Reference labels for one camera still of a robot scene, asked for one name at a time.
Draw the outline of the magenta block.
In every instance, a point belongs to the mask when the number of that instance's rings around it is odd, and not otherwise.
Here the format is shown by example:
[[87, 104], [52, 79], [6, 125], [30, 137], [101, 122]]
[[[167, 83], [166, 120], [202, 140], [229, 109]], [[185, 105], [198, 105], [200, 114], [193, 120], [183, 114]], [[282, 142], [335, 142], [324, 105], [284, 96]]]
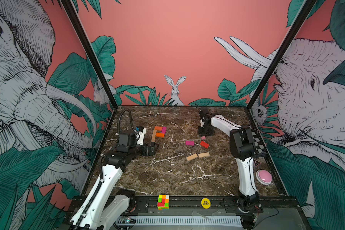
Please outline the magenta block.
[[167, 131], [167, 127], [163, 126], [161, 133], [162, 133], [162, 134], [165, 134], [166, 131]]
[[186, 141], [187, 146], [194, 146], [194, 141]]

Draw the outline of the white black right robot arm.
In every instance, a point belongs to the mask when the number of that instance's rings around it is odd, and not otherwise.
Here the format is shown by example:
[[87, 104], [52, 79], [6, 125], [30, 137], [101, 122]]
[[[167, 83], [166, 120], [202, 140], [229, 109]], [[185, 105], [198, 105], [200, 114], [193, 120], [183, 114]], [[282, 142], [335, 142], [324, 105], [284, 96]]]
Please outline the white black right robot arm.
[[235, 158], [239, 174], [238, 209], [242, 213], [261, 212], [259, 193], [255, 185], [253, 162], [255, 139], [249, 126], [241, 126], [229, 121], [224, 116], [211, 113], [208, 109], [199, 109], [199, 136], [212, 136], [215, 128], [229, 137], [230, 153]]

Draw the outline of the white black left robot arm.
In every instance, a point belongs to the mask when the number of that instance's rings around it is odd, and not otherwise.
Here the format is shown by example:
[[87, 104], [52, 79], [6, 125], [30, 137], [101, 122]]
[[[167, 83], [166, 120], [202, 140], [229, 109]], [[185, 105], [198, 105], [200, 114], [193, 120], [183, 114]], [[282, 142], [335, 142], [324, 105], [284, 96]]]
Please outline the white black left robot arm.
[[125, 112], [131, 129], [122, 131], [121, 121], [117, 122], [117, 143], [99, 161], [99, 177], [80, 209], [65, 224], [69, 230], [109, 230], [119, 216], [138, 206], [135, 192], [127, 189], [121, 189], [110, 204], [106, 203], [128, 164], [138, 156], [154, 156], [159, 146], [154, 140], [145, 142], [147, 129], [134, 126], [131, 110], [124, 109], [121, 114]]

